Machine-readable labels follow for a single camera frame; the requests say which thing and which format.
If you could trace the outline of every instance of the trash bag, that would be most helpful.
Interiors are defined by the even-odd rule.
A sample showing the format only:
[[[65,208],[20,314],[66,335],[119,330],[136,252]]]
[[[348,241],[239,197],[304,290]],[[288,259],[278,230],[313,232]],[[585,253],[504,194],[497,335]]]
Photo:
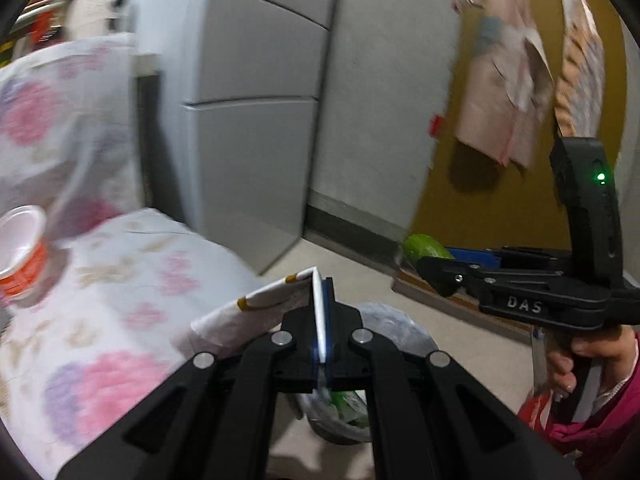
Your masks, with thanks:
[[[356,308],[368,328],[403,352],[426,356],[438,349],[429,333],[407,314],[381,303],[361,303]],[[325,388],[298,394],[296,400],[311,428],[325,440],[348,446],[371,442],[364,392],[331,392]]]

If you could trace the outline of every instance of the beige floor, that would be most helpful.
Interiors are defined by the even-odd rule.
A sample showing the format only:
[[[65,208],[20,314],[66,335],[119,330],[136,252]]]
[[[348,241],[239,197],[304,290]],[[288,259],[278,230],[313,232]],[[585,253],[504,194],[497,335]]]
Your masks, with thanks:
[[[377,301],[403,310],[424,326],[441,349],[447,351],[512,410],[517,410],[531,388],[530,347],[447,316],[394,293],[391,278],[300,240],[267,273],[276,280],[316,266],[323,277],[334,279],[336,299],[358,304]],[[278,400],[268,471],[293,480],[373,478],[370,446],[334,446],[293,417]]]

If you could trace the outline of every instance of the orange and white bowl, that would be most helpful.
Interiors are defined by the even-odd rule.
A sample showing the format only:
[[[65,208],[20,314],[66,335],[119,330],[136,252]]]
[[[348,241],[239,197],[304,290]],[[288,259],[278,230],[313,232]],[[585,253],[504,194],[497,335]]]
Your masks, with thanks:
[[[0,291],[6,298],[20,300],[38,283],[47,263],[46,223],[36,205],[17,207],[0,218]]]

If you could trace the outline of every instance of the screw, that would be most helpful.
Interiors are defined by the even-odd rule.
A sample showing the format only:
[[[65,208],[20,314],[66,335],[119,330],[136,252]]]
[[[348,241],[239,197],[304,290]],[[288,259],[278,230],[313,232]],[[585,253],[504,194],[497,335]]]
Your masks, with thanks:
[[[366,328],[358,328],[351,333],[351,337],[356,343],[360,343],[364,345],[364,343],[368,343],[373,339],[373,334],[371,330],[367,330]]]
[[[200,352],[193,358],[193,365],[200,370],[209,368],[214,362],[216,362],[216,358],[209,352]]]
[[[438,368],[445,368],[449,366],[451,358],[448,354],[445,354],[444,352],[438,350],[436,352],[432,352],[429,355],[429,362],[433,366],[437,366]]]
[[[293,341],[293,336],[286,330],[278,330],[277,332],[274,332],[273,335],[271,336],[271,342],[278,346],[288,345],[292,341]]]

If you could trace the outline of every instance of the hand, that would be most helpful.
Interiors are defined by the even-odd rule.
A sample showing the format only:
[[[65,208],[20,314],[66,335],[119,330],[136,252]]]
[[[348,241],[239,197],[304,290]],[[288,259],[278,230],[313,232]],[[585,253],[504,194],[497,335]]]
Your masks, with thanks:
[[[562,396],[575,390],[574,359],[572,353],[582,357],[604,358],[600,393],[608,392],[632,371],[636,358],[636,335],[628,325],[618,325],[602,332],[574,336],[571,352],[560,348],[554,338],[548,338],[546,369],[551,388]]]

